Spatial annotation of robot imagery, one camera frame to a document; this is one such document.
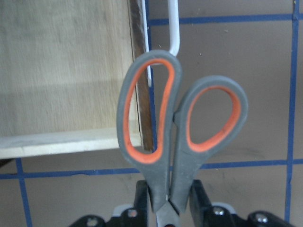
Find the white plastic part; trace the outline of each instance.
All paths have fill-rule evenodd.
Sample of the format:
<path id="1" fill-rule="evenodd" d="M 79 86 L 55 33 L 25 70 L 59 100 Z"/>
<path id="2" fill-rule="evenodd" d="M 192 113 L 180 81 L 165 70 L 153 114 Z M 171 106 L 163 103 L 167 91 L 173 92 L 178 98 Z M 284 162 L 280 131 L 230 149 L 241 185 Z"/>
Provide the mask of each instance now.
<path id="1" fill-rule="evenodd" d="M 180 49 L 180 28 L 179 28 L 179 9 L 178 0 L 168 0 L 169 7 L 169 41 L 170 48 L 169 52 L 177 56 Z M 148 35 L 147 35 L 147 21 L 146 21 L 146 6 L 145 0 L 142 0 L 142 11 L 143 11 L 143 29 L 144 29 L 144 40 L 146 52 L 149 51 Z M 147 67 L 147 79 L 148 86 L 152 86 L 151 67 Z"/>

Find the brown wooden edge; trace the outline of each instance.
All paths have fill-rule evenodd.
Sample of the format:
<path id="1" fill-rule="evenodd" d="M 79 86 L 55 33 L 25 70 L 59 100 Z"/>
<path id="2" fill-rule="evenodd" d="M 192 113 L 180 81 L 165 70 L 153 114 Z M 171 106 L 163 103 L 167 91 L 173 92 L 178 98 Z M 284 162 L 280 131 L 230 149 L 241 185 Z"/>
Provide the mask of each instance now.
<path id="1" fill-rule="evenodd" d="M 130 20 L 133 60 L 145 53 L 145 39 L 143 30 L 143 14 L 141 0 L 128 1 L 128 13 Z M 152 117 L 150 109 L 150 96 L 145 71 L 136 86 L 139 128 L 143 148 L 146 151 L 153 150 Z"/>

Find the gray scissors handle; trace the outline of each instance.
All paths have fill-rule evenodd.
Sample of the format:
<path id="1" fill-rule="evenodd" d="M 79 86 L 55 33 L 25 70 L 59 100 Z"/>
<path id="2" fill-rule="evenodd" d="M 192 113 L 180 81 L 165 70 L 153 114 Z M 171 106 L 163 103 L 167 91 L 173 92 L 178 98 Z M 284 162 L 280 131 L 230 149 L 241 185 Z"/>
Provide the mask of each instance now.
<path id="1" fill-rule="evenodd" d="M 160 108 L 158 145 L 152 154 L 143 154 L 133 147 L 128 127 L 129 107 L 136 82 L 147 66 L 163 64 L 169 72 Z M 177 92 L 181 83 L 182 68 L 167 51 L 150 51 L 138 57 L 130 66 L 122 84 L 117 109 L 117 136 L 125 159 L 143 174 L 150 188 L 151 205 L 157 212 L 169 195 L 170 133 Z"/>
<path id="2" fill-rule="evenodd" d="M 230 96 L 232 113 L 216 135 L 196 144 L 190 137 L 191 112 L 197 99 L 212 89 L 223 90 Z M 170 187 L 170 201 L 179 212 L 186 209 L 190 186 L 200 166 L 237 136 L 246 121 L 247 113 L 248 101 L 244 90 L 227 77 L 209 76 L 199 79 L 184 95 L 174 116 L 178 131 Z"/>

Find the metal bolt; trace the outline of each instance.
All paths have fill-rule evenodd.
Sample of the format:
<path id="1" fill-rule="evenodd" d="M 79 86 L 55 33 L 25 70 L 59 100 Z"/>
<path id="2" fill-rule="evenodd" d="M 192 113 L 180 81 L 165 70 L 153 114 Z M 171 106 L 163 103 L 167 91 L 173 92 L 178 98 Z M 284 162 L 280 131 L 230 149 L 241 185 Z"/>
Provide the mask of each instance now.
<path id="1" fill-rule="evenodd" d="M 96 218 L 89 218 L 87 220 L 86 226 L 87 227 L 95 227 L 98 224 L 98 220 Z"/>
<path id="2" fill-rule="evenodd" d="M 214 212 L 215 215 L 223 215 L 224 214 L 224 210 L 223 210 L 222 207 L 214 207 L 213 212 Z"/>
<path id="3" fill-rule="evenodd" d="M 137 214 L 138 214 L 138 212 L 134 209 L 129 209 L 128 213 L 127 213 L 129 218 L 135 218 L 137 216 Z"/>
<path id="4" fill-rule="evenodd" d="M 268 218 L 264 214 L 256 214 L 256 220 L 261 223 L 268 222 Z"/>

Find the wooden board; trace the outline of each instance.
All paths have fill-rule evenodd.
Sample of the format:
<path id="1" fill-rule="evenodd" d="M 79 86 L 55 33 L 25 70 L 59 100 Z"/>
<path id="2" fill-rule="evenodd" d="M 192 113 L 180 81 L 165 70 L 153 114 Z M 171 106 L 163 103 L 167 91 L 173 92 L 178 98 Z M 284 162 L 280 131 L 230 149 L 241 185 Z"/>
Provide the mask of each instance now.
<path id="1" fill-rule="evenodd" d="M 29 146 L 33 137 L 27 135 L 51 133 L 46 138 L 54 141 L 46 141 L 52 145 L 62 132 L 82 131 L 85 136 L 91 130 L 115 128 L 119 90 L 133 61 L 128 2 L 0 1 L 0 158 L 12 157 L 7 149 Z M 134 103 L 130 118 L 137 141 Z M 15 136 L 23 137 L 24 144 L 8 146 L 5 141 L 16 141 Z M 60 143 L 75 140 L 66 138 Z M 112 147 L 117 143 L 105 146 Z M 45 153 L 52 152 L 42 149 L 33 155 Z"/>

